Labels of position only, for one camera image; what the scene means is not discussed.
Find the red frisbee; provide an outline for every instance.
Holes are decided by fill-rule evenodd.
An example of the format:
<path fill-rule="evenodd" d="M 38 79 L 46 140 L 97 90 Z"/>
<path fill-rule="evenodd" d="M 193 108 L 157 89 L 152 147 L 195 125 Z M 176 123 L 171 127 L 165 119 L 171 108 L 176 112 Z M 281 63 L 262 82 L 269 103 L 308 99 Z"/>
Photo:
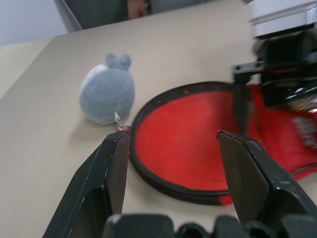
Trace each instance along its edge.
<path fill-rule="evenodd" d="M 132 163 L 145 181 L 169 196 L 221 204 L 229 193 L 218 130 L 237 131 L 231 84 L 203 82 L 169 90 L 136 116 Z M 261 142 L 252 117 L 248 135 Z"/>

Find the black rim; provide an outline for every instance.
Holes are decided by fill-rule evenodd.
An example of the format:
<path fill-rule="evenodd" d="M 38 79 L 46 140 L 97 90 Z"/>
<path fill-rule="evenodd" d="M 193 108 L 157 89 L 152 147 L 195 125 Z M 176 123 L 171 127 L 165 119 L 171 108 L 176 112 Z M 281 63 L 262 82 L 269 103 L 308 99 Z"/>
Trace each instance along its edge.
<path fill-rule="evenodd" d="M 149 100 L 137 113 L 136 118 L 132 124 L 131 129 L 131 162 L 135 170 L 149 185 L 154 187 L 156 190 L 179 200 L 207 204 L 207 205 L 220 205 L 219 197 L 222 195 L 229 195 L 228 190 L 223 191 L 210 191 L 210 190 L 194 190 L 188 189 L 184 186 L 165 181 L 160 177 L 150 172 L 143 163 L 139 160 L 135 151 L 135 136 L 141 122 L 156 108 L 171 102 L 175 99 L 182 98 L 191 94 L 220 91 L 227 92 L 232 91 L 232 84 L 224 82 L 201 82 L 188 84 L 173 88 L 166 92 L 159 94 L 158 96 Z"/>

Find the gray plush toy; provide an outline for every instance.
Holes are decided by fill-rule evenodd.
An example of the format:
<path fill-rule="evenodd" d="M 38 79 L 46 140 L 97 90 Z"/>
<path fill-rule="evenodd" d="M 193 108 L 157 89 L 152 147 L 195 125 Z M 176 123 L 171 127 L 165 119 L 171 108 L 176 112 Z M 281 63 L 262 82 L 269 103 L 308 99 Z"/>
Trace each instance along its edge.
<path fill-rule="evenodd" d="M 90 70 L 79 98 L 80 107 L 89 119 L 108 125 L 115 122 L 115 115 L 121 119 L 129 115 L 135 97 L 134 80 L 128 71 L 130 66 L 130 56 L 107 54 L 106 64 Z"/>

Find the beige table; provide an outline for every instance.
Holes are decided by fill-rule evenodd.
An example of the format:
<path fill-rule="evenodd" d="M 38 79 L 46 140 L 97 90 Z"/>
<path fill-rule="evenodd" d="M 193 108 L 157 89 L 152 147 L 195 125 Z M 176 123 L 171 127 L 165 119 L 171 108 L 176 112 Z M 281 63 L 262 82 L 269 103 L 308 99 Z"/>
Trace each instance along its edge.
<path fill-rule="evenodd" d="M 153 96 L 179 85 L 230 81 L 232 64 L 253 60 L 241 1 L 208 4 L 54 38 L 0 100 L 0 237 L 35 238 L 46 230 L 70 179 L 114 127 L 80 111 L 81 81 L 107 52 L 129 53 L 136 101 L 128 123 Z M 317 176 L 302 185 L 317 201 Z M 178 227 L 210 230 L 233 206 L 190 204 L 167 197 L 128 169 L 124 213 L 166 213 Z"/>

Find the plush ears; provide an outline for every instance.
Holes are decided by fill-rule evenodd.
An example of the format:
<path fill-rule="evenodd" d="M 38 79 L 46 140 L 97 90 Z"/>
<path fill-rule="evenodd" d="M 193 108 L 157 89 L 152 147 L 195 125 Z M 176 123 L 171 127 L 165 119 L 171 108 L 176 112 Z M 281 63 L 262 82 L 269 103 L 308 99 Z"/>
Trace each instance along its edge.
<path fill-rule="evenodd" d="M 108 68 L 117 68 L 127 71 L 131 66 L 131 57 L 129 55 L 119 57 L 109 53 L 106 55 L 106 64 Z"/>

